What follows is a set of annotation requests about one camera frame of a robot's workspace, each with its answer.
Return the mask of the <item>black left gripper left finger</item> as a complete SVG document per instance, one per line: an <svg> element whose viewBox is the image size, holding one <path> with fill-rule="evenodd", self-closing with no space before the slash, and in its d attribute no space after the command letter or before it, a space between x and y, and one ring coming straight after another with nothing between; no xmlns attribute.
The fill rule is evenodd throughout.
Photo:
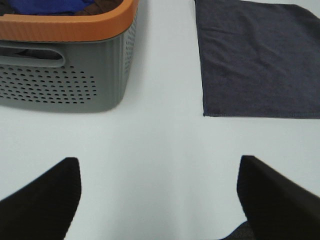
<svg viewBox="0 0 320 240"><path fill-rule="evenodd" d="M79 160L67 157L0 201L0 238L63 240L81 193Z"/></svg>

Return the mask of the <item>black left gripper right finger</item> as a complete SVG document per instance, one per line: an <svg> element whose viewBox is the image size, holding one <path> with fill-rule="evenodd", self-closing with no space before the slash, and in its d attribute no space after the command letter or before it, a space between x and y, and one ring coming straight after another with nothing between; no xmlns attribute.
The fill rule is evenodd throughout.
<svg viewBox="0 0 320 240"><path fill-rule="evenodd" d="M255 156L241 157L236 190L257 240L320 238L320 198Z"/></svg>

